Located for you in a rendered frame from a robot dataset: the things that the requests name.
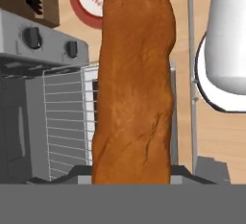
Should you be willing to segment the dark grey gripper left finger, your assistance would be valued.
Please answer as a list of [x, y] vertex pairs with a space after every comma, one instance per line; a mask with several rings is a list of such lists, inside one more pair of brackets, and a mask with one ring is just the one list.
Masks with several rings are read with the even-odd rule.
[[75, 165], [72, 169], [65, 175], [53, 179], [52, 181], [47, 181], [34, 177], [27, 181], [31, 185], [57, 185], [57, 184], [70, 184], [70, 185], [90, 185], [91, 184], [91, 165]]

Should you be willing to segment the brown baguette bread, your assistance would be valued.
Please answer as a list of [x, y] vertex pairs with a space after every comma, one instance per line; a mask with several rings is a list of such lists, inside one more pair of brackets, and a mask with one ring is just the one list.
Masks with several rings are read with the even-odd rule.
[[175, 41], [170, 0], [104, 0], [93, 183], [169, 183]]

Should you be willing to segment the large black toaster oven knob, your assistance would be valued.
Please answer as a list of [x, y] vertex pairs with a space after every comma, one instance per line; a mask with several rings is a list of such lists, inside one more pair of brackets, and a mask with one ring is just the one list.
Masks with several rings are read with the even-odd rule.
[[32, 49], [37, 50], [42, 46], [42, 37], [38, 27], [26, 27], [21, 33], [24, 44]]

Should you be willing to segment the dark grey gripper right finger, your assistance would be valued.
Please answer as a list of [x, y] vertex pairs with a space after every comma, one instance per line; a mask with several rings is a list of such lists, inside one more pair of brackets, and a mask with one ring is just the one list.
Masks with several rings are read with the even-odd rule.
[[183, 165], [172, 165], [170, 184], [171, 185], [187, 185], [187, 184], [214, 185], [214, 182], [196, 175], [192, 175], [188, 171], [188, 169]]

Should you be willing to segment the grey toaster oven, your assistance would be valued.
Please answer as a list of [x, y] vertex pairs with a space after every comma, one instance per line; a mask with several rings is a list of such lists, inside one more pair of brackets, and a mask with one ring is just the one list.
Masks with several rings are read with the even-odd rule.
[[[42, 46], [28, 48], [21, 37], [38, 27]], [[64, 46], [76, 41], [78, 55]], [[48, 173], [42, 74], [54, 67], [91, 63], [86, 42], [0, 9], [0, 184], [28, 184]]]

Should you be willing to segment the small black toaster oven knob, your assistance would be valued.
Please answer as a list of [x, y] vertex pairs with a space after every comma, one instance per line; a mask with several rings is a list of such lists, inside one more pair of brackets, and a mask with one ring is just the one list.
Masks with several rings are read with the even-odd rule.
[[64, 46], [66, 55], [69, 58], [76, 58], [78, 55], [78, 46], [76, 41], [69, 40]]

